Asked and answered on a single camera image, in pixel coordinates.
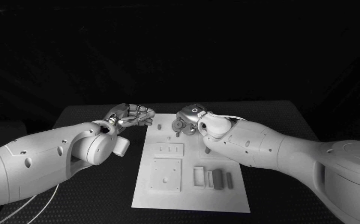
dark table surface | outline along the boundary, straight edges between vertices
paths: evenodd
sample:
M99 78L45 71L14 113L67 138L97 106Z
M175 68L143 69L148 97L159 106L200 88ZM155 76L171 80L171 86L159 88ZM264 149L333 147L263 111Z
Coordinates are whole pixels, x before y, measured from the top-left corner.
M198 102L218 115L234 115L277 132L318 141L289 101ZM189 103L140 104L174 114ZM102 119L113 105L68 106L54 128ZM120 134L130 141L123 157L110 155L58 185L51 202L32 223L341 223L312 191L287 175L240 165L250 214L130 208L146 127ZM37 195L5 223L27 223L45 205L54 188ZM9 203L0 220L27 200Z

robotic hand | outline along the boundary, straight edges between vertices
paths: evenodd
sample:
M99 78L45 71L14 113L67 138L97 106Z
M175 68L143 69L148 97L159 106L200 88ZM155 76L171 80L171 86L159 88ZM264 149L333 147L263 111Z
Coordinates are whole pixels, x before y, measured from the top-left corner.
M117 134L129 126L149 126L153 115L149 108L119 104L103 120L27 135L0 147L0 205L48 190L110 152L123 156L129 142Z
M238 117L217 116L200 104L175 116L175 132L192 135L198 130L210 150L243 166L296 178L339 220L360 224L360 141L303 140Z

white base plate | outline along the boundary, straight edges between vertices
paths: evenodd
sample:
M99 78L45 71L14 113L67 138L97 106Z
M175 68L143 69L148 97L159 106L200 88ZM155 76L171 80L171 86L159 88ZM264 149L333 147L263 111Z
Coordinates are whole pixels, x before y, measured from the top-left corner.
M244 192L241 171L238 163L225 159L200 159L198 154L198 132L187 136L182 133L175 137L171 123L175 114L155 114L152 126L146 130L146 138L139 162L136 186L132 198L133 208L182 209L200 211L223 211L248 213L247 197ZM181 158L181 191L149 190L151 165L153 158L155 143L182 143L184 156ZM221 169L223 190L197 189L192 186L192 167L204 167L207 171ZM227 187L225 173L231 174L233 189Z

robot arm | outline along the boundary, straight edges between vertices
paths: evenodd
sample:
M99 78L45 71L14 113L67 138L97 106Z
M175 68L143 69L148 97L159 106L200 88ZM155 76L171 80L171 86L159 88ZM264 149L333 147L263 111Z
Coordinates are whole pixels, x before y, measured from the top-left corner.
M360 224L360 141L313 142L230 118L194 104L176 113L172 129L187 135L197 129L210 150L247 167L296 178L341 221Z
M57 128L0 147L0 205L25 199L99 165L113 152L122 156L129 142L117 134L129 126L149 126L155 112L119 104L103 120Z

dark backdrop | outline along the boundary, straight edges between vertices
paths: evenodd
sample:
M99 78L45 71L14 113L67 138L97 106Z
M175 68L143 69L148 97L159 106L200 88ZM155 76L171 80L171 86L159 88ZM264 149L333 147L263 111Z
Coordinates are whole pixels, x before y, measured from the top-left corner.
M287 99L358 134L358 0L2 0L1 118L67 105Z

